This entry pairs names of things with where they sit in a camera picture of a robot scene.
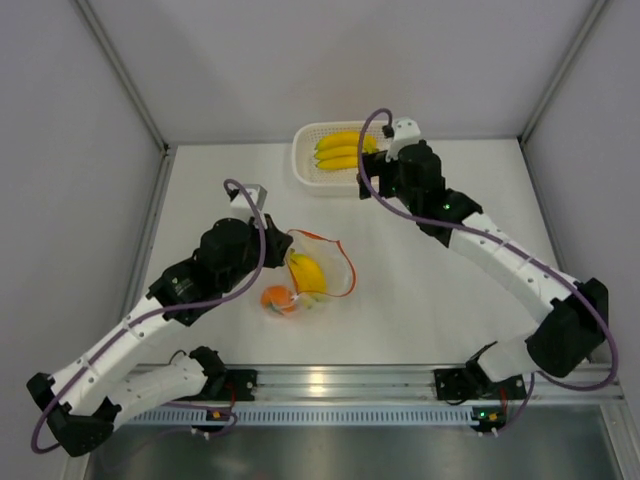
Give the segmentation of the yellow fake bananas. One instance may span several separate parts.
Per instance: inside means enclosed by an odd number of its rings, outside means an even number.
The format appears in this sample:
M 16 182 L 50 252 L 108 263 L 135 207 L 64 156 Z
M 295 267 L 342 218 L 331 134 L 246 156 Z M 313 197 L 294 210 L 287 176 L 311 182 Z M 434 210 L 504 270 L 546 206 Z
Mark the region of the yellow fake bananas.
M 315 166 L 327 171 L 357 168 L 360 153 L 378 151 L 375 137 L 366 134 L 361 147 L 359 137 L 356 131 L 344 131 L 321 138 L 315 146 Z

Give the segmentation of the clear zip top bag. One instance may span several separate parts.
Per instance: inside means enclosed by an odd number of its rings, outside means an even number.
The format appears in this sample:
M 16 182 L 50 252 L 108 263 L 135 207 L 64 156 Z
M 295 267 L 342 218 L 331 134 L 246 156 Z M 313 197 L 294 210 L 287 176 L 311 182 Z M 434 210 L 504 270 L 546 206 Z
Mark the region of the clear zip top bag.
M 293 242 L 284 264 L 265 269 L 259 280 L 259 304 L 266 314 L 308 317 L 353 293 L 357 272 L 340 241 L 302 229 L 287 233 Z

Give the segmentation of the orange fake fruit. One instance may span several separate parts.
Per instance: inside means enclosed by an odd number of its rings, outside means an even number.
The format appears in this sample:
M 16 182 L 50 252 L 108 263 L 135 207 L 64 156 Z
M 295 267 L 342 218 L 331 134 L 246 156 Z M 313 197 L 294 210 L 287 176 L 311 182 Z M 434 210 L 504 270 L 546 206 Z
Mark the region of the orange fake fruit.
M 296 296 L 284 285 L 266 287 L 260 298 L 263 309 L 274 314 L 286 316 L 296 311 Z

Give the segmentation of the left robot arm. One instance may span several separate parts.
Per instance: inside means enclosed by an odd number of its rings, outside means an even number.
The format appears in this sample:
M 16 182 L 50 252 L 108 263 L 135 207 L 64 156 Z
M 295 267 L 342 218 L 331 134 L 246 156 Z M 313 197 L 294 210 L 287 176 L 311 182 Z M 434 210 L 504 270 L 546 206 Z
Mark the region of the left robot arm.
M 217 221 L 192 256 L 168 267 L 102 340 L 67 367 L 28 381 L 42 411 L 37 425 L 48 427 L 69 456 L 80 457 L 131 418 L 160 405 L 224 399 L 227 368 L 208 347 L 145 374 L 129 373 L 164 339 L 242 295 L 262 268 L 283 266 L 292 243 L 269 215 Z

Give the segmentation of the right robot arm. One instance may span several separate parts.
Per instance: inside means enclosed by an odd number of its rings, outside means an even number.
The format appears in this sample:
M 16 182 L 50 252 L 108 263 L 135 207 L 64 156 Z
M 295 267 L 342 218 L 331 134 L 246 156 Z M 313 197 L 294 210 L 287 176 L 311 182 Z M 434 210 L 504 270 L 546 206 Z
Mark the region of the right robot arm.
M 360 155 L 358 183 L 361 198 L 398 199 L 399 216 L 482 269 L 535 321 L 527 333 L 489 343 L 465 363 L 461 376 L 475 395 L 491 396 L 504 380 L 535 372 L 559 383 L 613 341 L 606 286 L 595 278 L 580 282 L 513 242 L 477 202 L 447 187 L 441 160 L 425 141 L 394 157 Z

